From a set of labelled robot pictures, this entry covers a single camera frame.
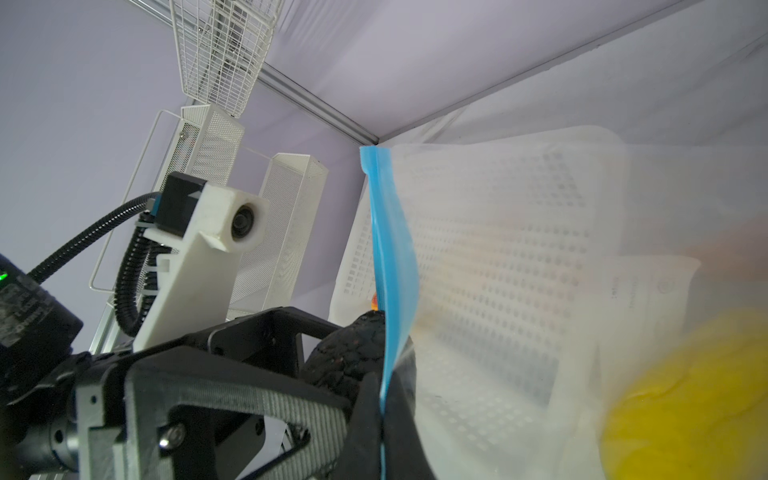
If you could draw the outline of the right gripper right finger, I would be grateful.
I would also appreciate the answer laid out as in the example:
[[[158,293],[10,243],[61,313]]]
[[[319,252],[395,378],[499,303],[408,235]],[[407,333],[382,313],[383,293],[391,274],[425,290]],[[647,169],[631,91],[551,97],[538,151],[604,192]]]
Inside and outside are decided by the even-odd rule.
[[[401,376],[390,380],[382,420],[383,479],[435,480],[411,412]]]

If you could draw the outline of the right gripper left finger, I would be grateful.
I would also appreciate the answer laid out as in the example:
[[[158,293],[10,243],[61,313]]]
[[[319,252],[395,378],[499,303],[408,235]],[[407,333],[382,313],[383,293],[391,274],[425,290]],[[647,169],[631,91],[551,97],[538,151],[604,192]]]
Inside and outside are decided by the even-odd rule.
[[[367,374],[361,384],[344,441],[331,478],[379,480],[382,465],[382,419],[379,378]]]

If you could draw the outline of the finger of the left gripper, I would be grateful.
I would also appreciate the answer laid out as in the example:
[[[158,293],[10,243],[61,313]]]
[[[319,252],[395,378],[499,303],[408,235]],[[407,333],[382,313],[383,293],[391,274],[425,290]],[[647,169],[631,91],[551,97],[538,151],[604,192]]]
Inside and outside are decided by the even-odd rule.
[[[295,307],[241,316],[183,337],[187,346],[282,375],[304,365],[303,337],[323,340],[339,327]]]

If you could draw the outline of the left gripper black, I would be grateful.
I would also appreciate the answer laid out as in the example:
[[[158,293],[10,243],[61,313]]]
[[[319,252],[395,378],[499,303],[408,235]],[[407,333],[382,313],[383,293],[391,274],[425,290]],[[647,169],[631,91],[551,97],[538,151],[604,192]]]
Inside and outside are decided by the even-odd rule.
[[[4,407],[2,478],[235,479],[264,447],[263,416],[309,435],[267,479],[327,473],[342,453],[344,398],[188,346],[134,361],[72,355]]]

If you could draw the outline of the clear zip top bag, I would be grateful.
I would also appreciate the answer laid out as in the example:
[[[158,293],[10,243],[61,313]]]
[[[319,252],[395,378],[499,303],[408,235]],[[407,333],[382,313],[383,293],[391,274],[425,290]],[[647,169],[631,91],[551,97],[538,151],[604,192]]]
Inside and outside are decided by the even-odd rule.
[[[390,357],[439,479],[767,475],[767,150],[365,147]]]

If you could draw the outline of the black round food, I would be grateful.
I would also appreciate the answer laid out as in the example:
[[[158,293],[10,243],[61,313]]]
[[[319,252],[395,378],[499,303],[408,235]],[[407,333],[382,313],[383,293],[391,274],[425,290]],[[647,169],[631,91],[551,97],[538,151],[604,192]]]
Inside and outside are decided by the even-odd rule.
[[[298,379],[349,404],[354,409],[364,377],[381,375],[385,348],[385,313],[370,310],[351,325],[322,339],[300,368]]]

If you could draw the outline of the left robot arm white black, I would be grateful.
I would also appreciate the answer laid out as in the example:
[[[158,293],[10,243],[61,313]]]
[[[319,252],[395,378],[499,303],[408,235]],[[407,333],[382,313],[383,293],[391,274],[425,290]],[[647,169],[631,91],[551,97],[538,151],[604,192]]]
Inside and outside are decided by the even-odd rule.
[[[303,336],[334,326],[277,308],[139,353],[74,353],[81,321],[12,262],[1,263],[1,475],[233,479],[261,449],[263,422],[294,446],[256,472],[331,471],[348,431],[345,398],[299,377]]]

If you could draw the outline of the upper white mesh shelf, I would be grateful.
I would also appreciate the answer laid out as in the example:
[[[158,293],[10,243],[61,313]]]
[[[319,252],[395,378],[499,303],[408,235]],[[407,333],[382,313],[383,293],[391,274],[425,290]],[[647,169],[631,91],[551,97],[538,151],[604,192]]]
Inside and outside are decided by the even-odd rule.
[[[244,136],[242,125],[212,104],[185,106],[177,120],[174,140],[154,182],[158,196],[146,207],[151,218],[136,219],[131,227],[120,225],[107,234],[89,281],[93,291],[122,291],[121,274],[110,287],[98,286],[97,276],[110,246],[124,239],[120,258],[125,259],[132,255],[136,245],[132,238],[137,235],[149,244],[147,258],[140,262],[138,286],[142,293],[156,294],[166,283],[171,256],[178,252],[203,189],[224,186],[229,179]]]

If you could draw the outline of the white plastic perforated basket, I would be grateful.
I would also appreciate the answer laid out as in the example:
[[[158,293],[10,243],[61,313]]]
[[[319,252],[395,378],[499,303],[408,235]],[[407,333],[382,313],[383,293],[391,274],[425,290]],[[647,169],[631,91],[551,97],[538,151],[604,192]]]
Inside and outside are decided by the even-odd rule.
[[[440,479],[598,479],[595,277],[618,249],[623,142],[595,126],[364,147],[330,318],[372,305],[414,360]]]

